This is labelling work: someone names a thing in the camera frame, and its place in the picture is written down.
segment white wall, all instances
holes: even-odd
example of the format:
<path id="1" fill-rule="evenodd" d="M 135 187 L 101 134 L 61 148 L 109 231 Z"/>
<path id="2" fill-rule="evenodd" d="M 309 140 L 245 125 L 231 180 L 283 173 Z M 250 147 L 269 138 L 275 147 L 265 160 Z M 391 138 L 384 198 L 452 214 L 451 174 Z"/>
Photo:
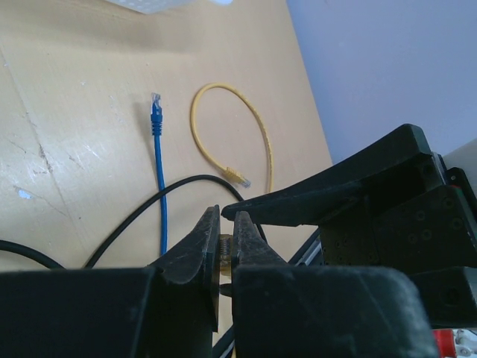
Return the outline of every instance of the white wall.
<path id="1" fill-rule="evenodd" d="M 476 0 L 288 0 L 334 163 L 402 123 L 477 137 Z"/>

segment black cable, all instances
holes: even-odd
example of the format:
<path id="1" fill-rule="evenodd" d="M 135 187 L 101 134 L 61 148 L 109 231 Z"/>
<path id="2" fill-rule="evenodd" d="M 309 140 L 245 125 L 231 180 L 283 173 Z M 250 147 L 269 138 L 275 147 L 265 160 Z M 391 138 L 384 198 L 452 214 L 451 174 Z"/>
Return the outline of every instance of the black cable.
<path id="1" fill-rule="evenodd" d="M 182 185 L 192 183 L 194 181 L 198 180 L 208 180 L 208 181 L 213 181 L 214 183 L 222 185 L 225 189 L 227 189 L 230 193 L 232 193 L 233 196 L 236 197 L 238 201 L 243 201 L 244 199 L 240 195 L 240 193 L 227 181 L 225 181 L 222 178 L 216 177 L 214 175 L 195 175 L 192 177 L 188 177 L 186 179 L 179 180 L 176 183 L 173 183 L 164 190 L 161 190 L 157 194 L 153 195 L 151 198 L 149 198 L 143 205 L 138 207 L 136 210 L 134 210 L 112 233 L 109 235 L 101 245 L 96 249 L 96 251 L 93 253 L 91 258 L 88 260 L 88 262 L 85 264 L 84 268 L 85 269 L 90 269 L 92 268 L 98 260 L 101 258 L 101 255 L 104 254 L 104 252 L 109 248 L 109 246 L 118 238 L 121 233 L 126 230 L 126 228 L 134 221 L 137 219 L 138 216 L 140 216 L 143 212 L 145 212 L 146 209 L 148 209 L 152 204 L 154 204 L 156 201 L 160 200 L 161 197 L 164 195 L 167 195 L 170 193 L 172 190 L 177 189 L 181 187 Z M 257 225 L 257 229 L 260 233 L 260 236 L 264 239 L 265 242 L 267 242 L 267 239 L 265 238 L 265 233 L 263 232 L 263 229 L 260 225 Z"/>
<path id="2" fill-rule="evenodd" d="M 0 240 L 0 251 L 7 251 L 27 257 L 28 259 L 36 261 L 40 265 L 45 266 L 47 269 L 64 269 L 64 267 L 62 267 L 59 263 L 45 254 L 42 254 L 33 248 L 29 248 L 28 246 L 16 244 L 15 242 Z"/>
<path id="3" fill-rule="evenodd" d="M 233 325 L 212 347 L 212 358 L 230 358 L 234 346 Z"/>

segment red component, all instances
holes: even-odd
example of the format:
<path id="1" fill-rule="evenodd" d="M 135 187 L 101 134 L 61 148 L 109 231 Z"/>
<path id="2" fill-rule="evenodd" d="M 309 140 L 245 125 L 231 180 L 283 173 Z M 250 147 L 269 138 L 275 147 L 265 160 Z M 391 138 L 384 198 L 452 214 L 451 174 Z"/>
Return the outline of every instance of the red component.
<path id="1" fill-rule="evenodd" d="M 452 330 L 435 330 L 434 337 L 439 347 L 440 357 L 457 358 Z"/>

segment mounting holes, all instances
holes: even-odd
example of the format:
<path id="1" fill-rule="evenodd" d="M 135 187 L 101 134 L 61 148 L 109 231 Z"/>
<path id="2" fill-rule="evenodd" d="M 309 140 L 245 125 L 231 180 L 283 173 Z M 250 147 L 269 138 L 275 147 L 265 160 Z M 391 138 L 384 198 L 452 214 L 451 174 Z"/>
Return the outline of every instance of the mounting holes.
<path id="1" fill-rule="evenodd" d="M 452 209 L 454 207 L 454 201 L 451 198 L 444 198 L 442 200 L 442 207 L 444 209 Z"/>
<path id="2" fill-rule="evenodd" d="M 417 242 L 417 235 L 415 233 L 410 233 L 408 235 L 408 241 L 410 244 L 415 244 Z"/>
<path id="3" fill-rule="evenodd" d="M 460 230 L 464 226 L 464 223 L 462 222 L 462 219 L 460 218 L 453 218 L 452 221 L 450 222 L 450 226 L 454 230 Z"/>
<path id="4" fill-rule="evenodd" d="M 419 222 L 423 222 L 424 219 L 426 218 L 426 214 L 424 213 L 423 210 L 419 210 L 416 212 L 416 214 L 414 215 L 414 217 L 416 218 L 416 220 L 418 220 Z"/>
<path id="5" fill-rule="evenodd" d="M 429 241 L 430 239 L 432 239 L 432 231 L 430 231 L 429 229 L 425 229 L 425 230 L 423 230 L 423 232 L 420 234 L 420 237 L 421 237 L 424 241 Z"/>
<path id="6" fill-rule="evenodd" d="M 461 300 L 461 294 L 455 287 L 445 289 L 440 295 L 440 299 L 447 306 L 457 306 Z"/>
<path id="7" fill-rule="evenodd" d="M 430 164 L 426 164 L 423 167 L 423 174 L 424 175 L 431 175 L 433 171 L 434 171 L 434 169 L 432 168 L 432 166 Z"/>

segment screw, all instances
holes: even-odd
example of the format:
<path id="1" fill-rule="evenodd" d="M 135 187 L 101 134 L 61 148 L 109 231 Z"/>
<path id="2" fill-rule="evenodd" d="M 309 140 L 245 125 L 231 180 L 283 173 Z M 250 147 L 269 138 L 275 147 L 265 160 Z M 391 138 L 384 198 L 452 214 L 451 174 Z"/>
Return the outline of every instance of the screw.
<path id="1" fill-rule="evenodd" d="M 452 209 L 454 207 L 454 201 L 451 198 L 444 198 L 442 200 L 442 206 L 445 209 Z"/>
<path id="2" fill-rule="evenodd" d="M 408 241 L 411 244 L 415 244 L 417 242 L 417 235 L 415 233 L 410 233 L 408 236 Z"/>
<path id="3" fill-rule="evenodd" d="M 423 232 L 420 234 L 420 237 L 423 238 L 423 240 L 428 241 L 432 238 L 432 231 L 429 229 L 423 230 Z"/>
<path id="4" fill-rule="evenodd" d="M 416 212 L 415 218 L 416 218 L 416 220 L 418 220 L 419 222 L 421 222 L 421 221 L 423 221 L 423 220 L 426 218 L 426 214 L 424 213 L 424 211 L 419 210 L 418 212 Z"/>
<path id="5" fill-rule="evenodd" d="M 451 226 L 454 230 L 460 230 L 464 226 L 464 223 L 460 218 L 453 218 L 451 221 Z"/>

